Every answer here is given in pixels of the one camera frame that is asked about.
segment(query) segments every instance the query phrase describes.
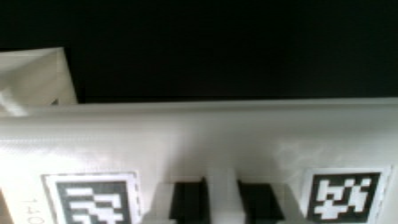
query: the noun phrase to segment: black tab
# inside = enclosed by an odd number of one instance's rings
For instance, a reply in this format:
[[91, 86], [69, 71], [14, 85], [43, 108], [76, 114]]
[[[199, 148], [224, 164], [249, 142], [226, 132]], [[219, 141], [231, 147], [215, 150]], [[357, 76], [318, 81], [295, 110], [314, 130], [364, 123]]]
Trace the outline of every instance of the black tab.
[[210, 224], [208, 184], [203, 179], [197, 183], [176, 183], [171, 219], [178, 224]]
[[284, 220], [281, 207], [270, 184], [263, 183], [242, 183], [240, 197], [243, 201], [247, 224], [275, 224]]

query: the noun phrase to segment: black and white square pattern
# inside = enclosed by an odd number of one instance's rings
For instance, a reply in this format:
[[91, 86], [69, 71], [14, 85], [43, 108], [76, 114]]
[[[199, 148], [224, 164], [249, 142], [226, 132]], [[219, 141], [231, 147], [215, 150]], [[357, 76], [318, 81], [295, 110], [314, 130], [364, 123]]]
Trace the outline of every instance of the black and white square pattern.
[[373, 223], [389, 169], [316, 169], [306, 177], [302, 208], [314, 223]]
[[59, 224], [140, 222], [137, 173], [44, 175]]

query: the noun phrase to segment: black background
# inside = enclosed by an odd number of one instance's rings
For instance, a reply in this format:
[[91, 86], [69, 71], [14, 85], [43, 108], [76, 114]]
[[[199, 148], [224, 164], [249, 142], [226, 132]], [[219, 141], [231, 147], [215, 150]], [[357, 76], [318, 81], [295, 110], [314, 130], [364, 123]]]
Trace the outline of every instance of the black background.
[[0, 49], [66, 47], [82, 103], [398, 96], [398, 1], [12, 1]]

